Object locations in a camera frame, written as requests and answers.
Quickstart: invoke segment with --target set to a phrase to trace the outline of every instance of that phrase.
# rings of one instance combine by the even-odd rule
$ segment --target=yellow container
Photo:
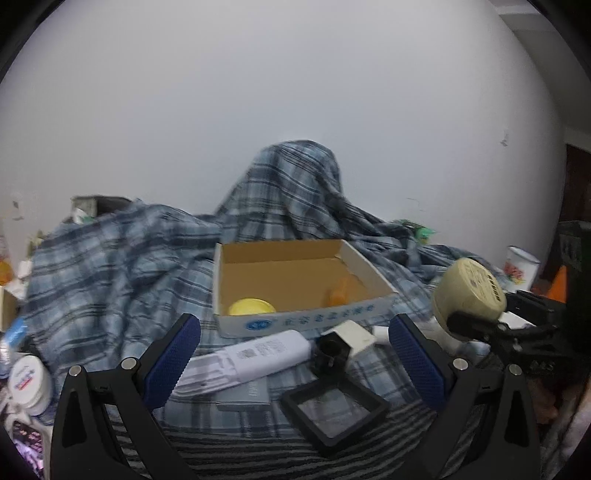
[[[275,307],[261,299],[240,299],[228,308],[228,315],[257,315],[275,313]]]

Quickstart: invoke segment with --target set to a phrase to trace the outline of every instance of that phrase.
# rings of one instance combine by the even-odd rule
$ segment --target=black square frame
[[[334,389],[341,390],[369,413],[348,429],[329,437],[306,416],[299,405]],[[318,380],[289,390],[281,396],[280,405],[289,421],[323,456],[334,455],[357,442],[359,436],[378,424],[390,408],[386,400],[346,374],[322,376]]]

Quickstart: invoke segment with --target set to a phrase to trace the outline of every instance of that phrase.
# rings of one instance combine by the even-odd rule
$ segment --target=blue plaid fabric
[[[220,337],[212,318],[213,251],[217,242],[344,238],[400,292],[390,315],[362,325],[387,325],[392,315],[428,320],[430,292],[445,269],[468,252],[420,245],[400,223],[386,223],[344,197],[330,150],[311,141],[263,150],[214,215],[193,216],[134,202],[85,225],[62,224],[34,255],[24,319],[61,390],[75,364],[89,371],[140,356],[177,318],[200,319],[196,355],[241,340]],[[320,330],[304,333],[316,337]],[[391,348],[374,348],[352,365],[362,383],[393,408],[418,395]],[[178,398],[154,412],[168,427],[192,433],[294,437],[278,406],[280,395],[313,380],[305,365],[268,378],[272,410],[219,411],[212,395]]]

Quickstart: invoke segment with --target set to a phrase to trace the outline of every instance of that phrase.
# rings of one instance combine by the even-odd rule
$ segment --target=ceiling
[[[538,67],[564,121],[566,137],[591,148],[591,80],[552,24],[527,0],[489,0]]]

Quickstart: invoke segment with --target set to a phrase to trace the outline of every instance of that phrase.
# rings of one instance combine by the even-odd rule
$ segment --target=white container lid
[[[27,355],[12,367],[8,389],[12,399],[25,408],[34,407],[44,394],[45,367],[36,356]]]

